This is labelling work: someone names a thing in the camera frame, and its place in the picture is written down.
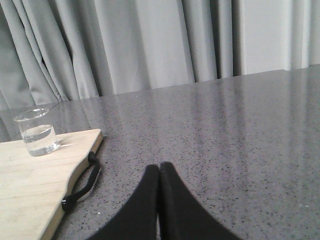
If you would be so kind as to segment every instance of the black object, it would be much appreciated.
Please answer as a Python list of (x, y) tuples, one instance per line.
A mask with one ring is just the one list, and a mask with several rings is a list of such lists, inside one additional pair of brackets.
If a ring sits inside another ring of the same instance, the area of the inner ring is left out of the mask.
[(155, 240), (159, 168), (148, 165), (120, 211), (88, 240)]
[(89, 190), (92, 188), (92, 186), (94, 185), (94, 183), (96, 181), (96, 178), (97, 178), (99, 170), (100, 170), (100, 163), (99, 163), (99, 160), (97, 159), (97, 157), (93, 151), (89, 152), (88, 162), (90, 163), (90, 165), (94, 165), (92, 172), (89, 176), (88, 182), (84, 186), (84, 188), (82, 188), (80, 191), (78, 191), (74, 194), (71, 194), (69, 196), (65, 196), (62, 199), (62, 209), (65, 212), (70, 211), (74, 207), (74, 205), (76, 204), (77, 200), (79, 198), (81, 198), (82, 196), (84, 196), (87, 192), (89, 192)]
[(160, 186), (162, 240), (240, 240), (197, 202), (171, 162), (161, 163)]

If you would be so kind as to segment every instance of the table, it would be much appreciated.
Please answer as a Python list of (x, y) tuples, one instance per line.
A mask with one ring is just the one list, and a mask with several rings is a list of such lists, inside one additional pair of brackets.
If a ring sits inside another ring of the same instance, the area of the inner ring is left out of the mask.
[[(320, 239), (320, 65), (46, 107), (57, 134), (104, 135), (96, 186), (54, 240), (91, 236), (163, 161), (243, 239)], [(0, 111), (1, 142), (21, 139), (11, 118), (26, 109)]]

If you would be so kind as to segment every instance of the gray curtain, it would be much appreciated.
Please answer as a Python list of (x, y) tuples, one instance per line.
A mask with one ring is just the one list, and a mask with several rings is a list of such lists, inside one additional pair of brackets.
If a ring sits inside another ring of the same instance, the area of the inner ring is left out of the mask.
[(233, 75), (231, 0), (0, 4), (0, 110)]

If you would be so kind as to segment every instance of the speckled granite countertop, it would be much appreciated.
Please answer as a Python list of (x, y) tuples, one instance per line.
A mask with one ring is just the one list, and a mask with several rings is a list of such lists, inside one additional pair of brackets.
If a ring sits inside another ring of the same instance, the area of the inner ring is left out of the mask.
[[(54, 240), (84, 240), (171, 161), (204, 208), (246, 240), (320, 239), (320, 66), (49, 104), (57, 134), (100, 128), (101, 174)], [(20, 139), (0, 111), (1, 142)]]

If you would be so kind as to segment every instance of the water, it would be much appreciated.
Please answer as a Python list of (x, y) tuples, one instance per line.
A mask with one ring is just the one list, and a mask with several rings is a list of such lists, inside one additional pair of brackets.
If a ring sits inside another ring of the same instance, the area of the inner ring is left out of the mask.
[(31, 156), (41, 156), (58, 148), (58, 141), (52, 125), (40, 125), (22, 133), (22, 139)]

